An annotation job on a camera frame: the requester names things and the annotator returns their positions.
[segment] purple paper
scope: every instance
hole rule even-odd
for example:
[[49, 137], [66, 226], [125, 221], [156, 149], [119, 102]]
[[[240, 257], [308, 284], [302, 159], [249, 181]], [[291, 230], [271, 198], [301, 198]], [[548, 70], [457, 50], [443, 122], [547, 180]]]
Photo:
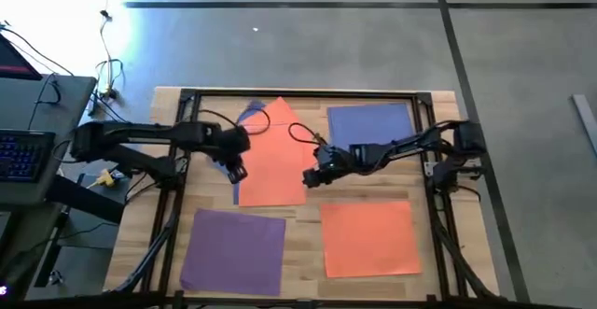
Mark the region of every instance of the purple paper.
[[180, 274], [185, 290], [280, 295], [285, 220], [199, 209]]
[[413, 135], [406, 104], [356, 105], [327, 109], [331, 144], [384, 144]]
[[[241, 113], [241, 116], [239, 116], [238, 122], [241, 122], [247, 118], [249, 118], [250, 116], [258, 113], [259, 111], [256, 110], [256, 108], [263, 108], [265, 107], [265, 104], [263, 104], [262, 102], [258, 101], [258, 100], [253, 100], [249, 103], [249, 105], [244, 109], [244, 112]], [[222, 172], [222, 174], [224, 175], [228, 175], [228, 170], [226, 169], [226, 166], [219, 164], [219, 163], [214, 163], [215, 167]], [[235, 205], [239, 204], [239, 183], [234, 185], [233, 191], [232, 191], [232, 200], [233, 203]]]

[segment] computer monitor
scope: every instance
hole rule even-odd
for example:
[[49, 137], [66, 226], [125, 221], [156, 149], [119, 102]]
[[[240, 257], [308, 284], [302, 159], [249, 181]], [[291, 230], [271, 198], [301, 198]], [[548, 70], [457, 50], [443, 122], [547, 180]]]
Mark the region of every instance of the computer monitor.
[[41, 80], [42, 76], [0, 35], [0, 78]]

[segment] blue paper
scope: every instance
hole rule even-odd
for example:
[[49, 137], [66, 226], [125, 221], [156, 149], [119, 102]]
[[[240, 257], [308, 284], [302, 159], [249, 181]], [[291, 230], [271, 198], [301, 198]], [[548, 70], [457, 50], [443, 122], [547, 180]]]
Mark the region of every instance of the blue paper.
[[[249, 105], [244, 109], [244, 112], [241, 113], [241, 116], [238, 119], [238, 122], [242, 122], [243, 120], [251, 117], [252, 115], [259, 113], [258, 110], [256, 110], [256, 108], [263, 108], [265, 107], [265, 104], [263, 104], [262, 102], [258, 101], [258, 100], [253, 100], [249, 103]], [[221, 171], [224, 175], [228, 175], [228, 169], [226, 169], [226, 166], [220, 164], [220, 163], [214, 163], [215, 168], [217, 168], [219, 171]], [[239, 204], [239, 184], [235, 184], [234, 188], [233, 188], [233, 192], [232, 192], [232, 198], [233, 198], [233, 202], [235, 205]]]
[[327, 109], [331, 144], [385, 144], [413, 135], [406, 104], [356, 105]]

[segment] blue backlit keyboard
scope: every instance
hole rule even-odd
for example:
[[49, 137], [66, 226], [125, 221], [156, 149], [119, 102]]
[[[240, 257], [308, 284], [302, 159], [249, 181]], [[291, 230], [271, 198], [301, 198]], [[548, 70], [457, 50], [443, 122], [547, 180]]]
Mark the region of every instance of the blue backlit keyboard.
[[0, 181], [36, 182], [54, 146], [54, 133], [0, 130]]

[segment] orange paper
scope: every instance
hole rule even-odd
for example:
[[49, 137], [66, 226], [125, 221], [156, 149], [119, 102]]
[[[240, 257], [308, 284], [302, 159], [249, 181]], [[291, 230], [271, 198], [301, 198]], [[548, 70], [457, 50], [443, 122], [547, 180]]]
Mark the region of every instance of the orange paper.
[[[241, 182], [239, 206], [297, 205], [305, 204], [306, 192], [302, 172], [314, 162], [315, 145], [292, 139], [288, 126], [299, 118], [282, 98], [264, 107], [271, 119], [270, 128], [257, 135], [250, 135], [251, 148], [243, 153], [248, 177]], [[249, 133], [267, 126], [263, 114], [256, 113], [243, 121]], [[311, 140], [311, 135], [300, 127], [293, 127], [293, 135]]]
[[328, 277], [421, 272], [409, 202], [323, 204], [321, 220]]

